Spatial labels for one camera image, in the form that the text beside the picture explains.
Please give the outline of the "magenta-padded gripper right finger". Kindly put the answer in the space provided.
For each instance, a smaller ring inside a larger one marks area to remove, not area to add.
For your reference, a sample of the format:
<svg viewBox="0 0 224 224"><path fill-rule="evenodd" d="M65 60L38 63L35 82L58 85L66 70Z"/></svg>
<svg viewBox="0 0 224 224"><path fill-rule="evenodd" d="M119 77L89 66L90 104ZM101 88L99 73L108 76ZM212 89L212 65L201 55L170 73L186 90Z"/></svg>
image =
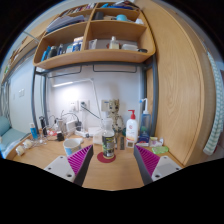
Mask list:
<svg viewBox="0 0 224 224"><path fill-rule="evenodd" d="M134 146L134 156L145 185L181 170L168 156L159 157L138 145Z"/></svg>

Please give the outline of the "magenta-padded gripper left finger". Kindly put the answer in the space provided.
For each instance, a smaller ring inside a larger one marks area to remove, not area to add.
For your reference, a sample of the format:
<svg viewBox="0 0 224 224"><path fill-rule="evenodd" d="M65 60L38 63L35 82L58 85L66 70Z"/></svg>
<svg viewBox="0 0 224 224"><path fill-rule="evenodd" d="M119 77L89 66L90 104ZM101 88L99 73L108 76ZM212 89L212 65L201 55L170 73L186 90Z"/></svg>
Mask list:
<svg viewBox="0 0 224 224"><path fill-rule="evenodd" d="M89 145L68 157L58 156L44 170L78 186L82 186L92 156L93 146Z"/></svg>

